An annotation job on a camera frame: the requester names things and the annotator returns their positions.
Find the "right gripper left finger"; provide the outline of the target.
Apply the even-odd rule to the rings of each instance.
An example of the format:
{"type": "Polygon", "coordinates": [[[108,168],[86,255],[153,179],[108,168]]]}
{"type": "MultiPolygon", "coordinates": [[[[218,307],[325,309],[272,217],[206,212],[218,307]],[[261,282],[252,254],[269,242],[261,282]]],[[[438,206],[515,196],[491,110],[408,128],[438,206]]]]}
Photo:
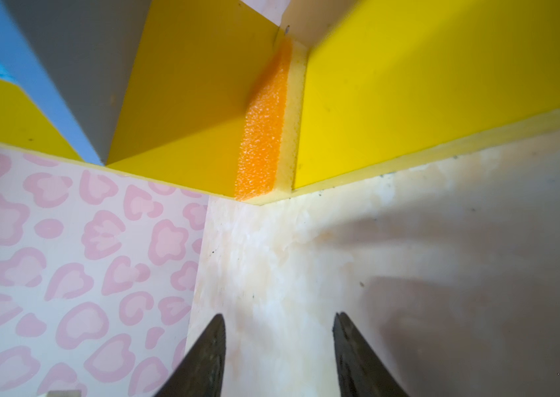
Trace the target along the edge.
{"type": "Polygon", "coordinates": [[[155,397],[219,397],[225,370],[226,330],[216,314],[155,397]]]}

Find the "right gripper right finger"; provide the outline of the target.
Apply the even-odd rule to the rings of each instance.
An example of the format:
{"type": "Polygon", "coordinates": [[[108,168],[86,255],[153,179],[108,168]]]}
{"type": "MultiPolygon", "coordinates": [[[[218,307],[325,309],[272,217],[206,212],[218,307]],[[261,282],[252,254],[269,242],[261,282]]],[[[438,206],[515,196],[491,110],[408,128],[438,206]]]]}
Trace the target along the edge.
{"type": "Polygon", "coordinates": [[[342,397],[408,397],[348,314],[336,314],[333,339],[342,397]]]}

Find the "orange sponge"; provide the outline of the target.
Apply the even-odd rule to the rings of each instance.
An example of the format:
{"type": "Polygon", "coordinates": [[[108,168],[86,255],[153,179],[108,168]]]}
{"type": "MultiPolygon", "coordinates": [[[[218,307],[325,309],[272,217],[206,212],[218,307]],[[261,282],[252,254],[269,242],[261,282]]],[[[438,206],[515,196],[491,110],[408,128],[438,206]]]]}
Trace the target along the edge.
{"type": "Polygon", "coordinates": [[[307,61],[306,46],[285,37],[255,84],[235,180],[240,202],[273,203],[293,192],[307,61]]]}

